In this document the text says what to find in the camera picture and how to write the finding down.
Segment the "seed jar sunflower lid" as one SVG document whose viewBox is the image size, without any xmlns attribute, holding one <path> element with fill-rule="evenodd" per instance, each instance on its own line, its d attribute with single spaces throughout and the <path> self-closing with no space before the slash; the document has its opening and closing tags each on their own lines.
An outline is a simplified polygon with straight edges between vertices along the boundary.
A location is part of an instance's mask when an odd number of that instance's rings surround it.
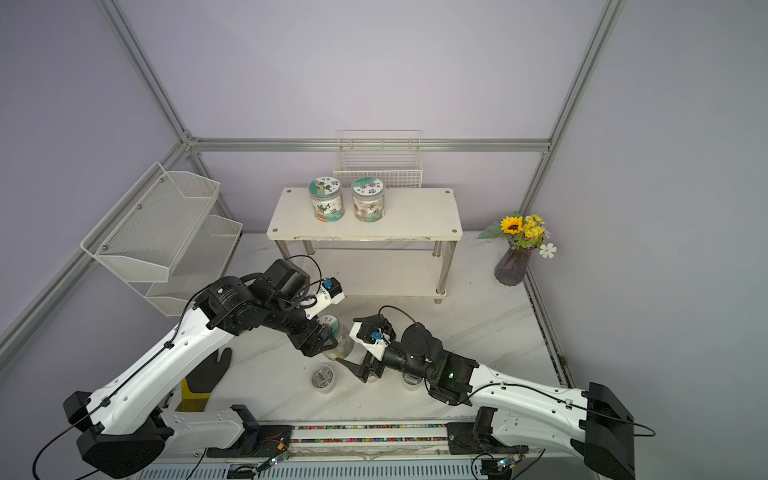
<svg viewBox="0 0 768 480">
<path fill-rule="evenodd" d="M 349 337 L 349 329 L 334 315 L 323 315 L 318 321 L 327 327 L 337 340 L 335 348 L 325 351 L 324 355 L 330 360 L 345 359 L 354 349 L 354 342 Z"/>
</svg>

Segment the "seed jar purple flower lid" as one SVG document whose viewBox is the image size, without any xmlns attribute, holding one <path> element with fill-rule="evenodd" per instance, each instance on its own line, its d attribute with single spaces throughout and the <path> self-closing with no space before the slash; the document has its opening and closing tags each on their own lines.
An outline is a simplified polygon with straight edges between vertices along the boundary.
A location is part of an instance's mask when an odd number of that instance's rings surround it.
<svg viewBox="0 0 768 480">
<path fill-rule="evenodd" d="M 381 179 L 361 177 L 351 186 L 355 217 L 366 223 L 381 220 L 385 210 L 385 187 Z"/>
</svg>

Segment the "seed jar green plant lid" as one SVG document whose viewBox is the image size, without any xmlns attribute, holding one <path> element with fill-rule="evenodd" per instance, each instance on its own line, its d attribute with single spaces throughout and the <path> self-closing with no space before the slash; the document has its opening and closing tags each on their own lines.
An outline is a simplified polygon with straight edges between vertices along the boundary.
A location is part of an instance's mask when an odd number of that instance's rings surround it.
<svg viewBox="0 0 768 480">
<path fill-rule="evenodd" d="M 344 215 L 342 186 L 339 180 L 330 176 L 314 179 L 308 185 L 313 213 L 321 222 L 336 222 Z"/>
</svg>

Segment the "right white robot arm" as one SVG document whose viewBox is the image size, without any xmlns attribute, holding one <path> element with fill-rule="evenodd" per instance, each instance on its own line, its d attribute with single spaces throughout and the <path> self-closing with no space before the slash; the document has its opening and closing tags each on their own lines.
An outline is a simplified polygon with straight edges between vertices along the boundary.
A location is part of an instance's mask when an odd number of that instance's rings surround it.
<svg viewBox="0 0 768 480">
<path fill-rule="evenodd" d="M 419 322 L 397 335 L 382 314 L 354 319 L 349 337 L 366 351 L 361 363 L 344 364 L 359 380 L 386 369 L 423 380 L 432 399 L 475 408 L 476 435 L 489 446 L 552 449 L 609 479 L 636 476 L 634 417 L 605 385 L 581 390 L 505 375 L 444 349 Z"/>
</svg>

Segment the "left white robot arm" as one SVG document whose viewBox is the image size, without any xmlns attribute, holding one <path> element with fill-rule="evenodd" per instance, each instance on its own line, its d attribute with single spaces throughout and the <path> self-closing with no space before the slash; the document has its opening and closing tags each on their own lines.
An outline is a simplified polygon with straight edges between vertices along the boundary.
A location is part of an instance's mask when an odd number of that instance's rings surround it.
<svg viewBox="0 0 768 480">
<path fill-rule="evenodd" d="M 82 460 L 111 478 L 131 476 L 164 453 L 207 450 L 215 457 L 248 457 L 271 445 L 247 407 L 220 412 L 168 412 L 161 400 L 204 360 L 240 334 L 258 327 L 285 333 L 306 357 L 333 349 L 337 341 L 317 317 L 344 293 L 331 277 L 316 300 L 295 305 L 283 293 L 301 295 L 306 279 L 274 288 L 262 275 L 223 277 L 192 302 L 179 326 L 117 378 L 94 392 L 77 391 L 63 404 L 79 430 Z"/>
</svg>

